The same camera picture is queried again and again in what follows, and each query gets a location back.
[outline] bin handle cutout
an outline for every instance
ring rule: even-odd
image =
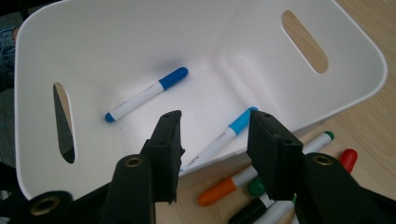
[[[68,163],[75,161],[73,127],[70,119],[69,98],[64,86],[56,82],[53,85],[56,128],[58,131],[59,151]]]
[[[324,74],[329,68],[326,53],[290,10],[283,12],[282,26],[311,68],[319,74]]]

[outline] marker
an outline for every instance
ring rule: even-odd
[[[324,132],[318,135],[315,139],[306,144],[303,148],[303,153],[307,154],[310,152],[319,151],[321,148],[325,147],[334,139],[334,134],[332,132]],[[201,206],[208,206],[221,198],[227,196],[231,192],[235,191],[237,188],[245,185],[248,181],[257,176],[257,171],[253,166],[249,166],[242,172],[232,177],[221,181],[211,189],[205,191],[198,198],[198,204]]]
[[[207,146],[198,156],[183,165],[180,172],[189,170],[190,168],[203,164],[212,158],[219,150],[230,143],[238,134],[244,130],[249,123],[250,111],[258,110],[256,107],[247,109],[241,116],[239,116],[228,128],[209,146]]]
[[[141,106],[143,103],[147,102],[149,99],[158,95],[162,91],[166,91],[176,83],[178,83],[181,79],[183,79],[189,70],[185,67],[178,68],[173,73],[169,74],[166,77],[158,80],[157,83],[148,87],[146,90],[141,91],[139,94],[129,99],[128,101],[122,103],[117,106],[110,112],[105,115],[105,121],[111,123],[122,117],[124,117],[129,112]]]
[[[357,159],[358,153],[354,149],[349,148],[343,152],[339,161],[346,168],[346,170],[351,173]]]
[[[237,214],[230,218],[229,224],[248,224],[253,223],[267,211],[274,203],[269,199],[268,194],[255,198],[251,203],[242,208]]]
[[[294,196],[293,201],[277,201],[272,205],[266,213],[257,218],[253,223],[255,224],[269,224],[276,223],[281,217],[289,212],[294,207],[296,197]]]

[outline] white plastic bin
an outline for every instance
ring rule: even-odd
[[[285,32],[287,10],[325,52],[324,74]],[[62,189],[76,199],[108,183],[169,111],[182,111],[182,160],[190,161],[250,106],[296,132],[375,94],[387,75],[381,52],[333,0],[62,1],[23,24],[16,63],[17,170],[28,198]],[[181,66],[190,73],[176,86],[105,122],[110,109]],[[72,164],[59,150],[54,83],[68,97]],[[213,161],[241,154],[247,137],[244,130]],[[226,161],[225,170],[247,162]]]

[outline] wooden surface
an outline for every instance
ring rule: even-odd
[[[389,78],[378,94],[325,120],[300,140],[306,143],[323,131],[334,132],[334,141],[321,152],[338,158],[343,150],[354,148],[359,158],[352,176],[361,186],[396,200],[396,0],[337,2],[381,49]],[[245,189],[208,207],[200,207],[197,198],[228,175],[180,190],[177,203],[157,203],[157,223],[227,223],[251,200]],[[289,223],[292,215],[290,211],[279,223]]]

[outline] blue marker cap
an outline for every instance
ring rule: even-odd
[[[105,121],[108,122],[108,123],[111,123],[111,122],[114,122],[115,120],[114,120],[113,116],[111,116],[110,113],[107,113],[105,115]]]
[[[177,82],[179,82],[181,79],[183,79],[187,74],[189,73],[189,70],[185,67],[178,68],[175,72],[169,74],[166,77],[161,78],[158,80],[161,85],[163,86],[163,89],[166,91],[173,85],[175,85]]]
[[[236,134],[240,134],[242,130],[245,129],[246,126],[248,126],[248,122],[250,119],[250,110],[259,110],[257,107],[253,106],[249,109],[247,109],[239,118],[237,118],[232,124],[230,124],[228,127],[233,129],[233,131]]]

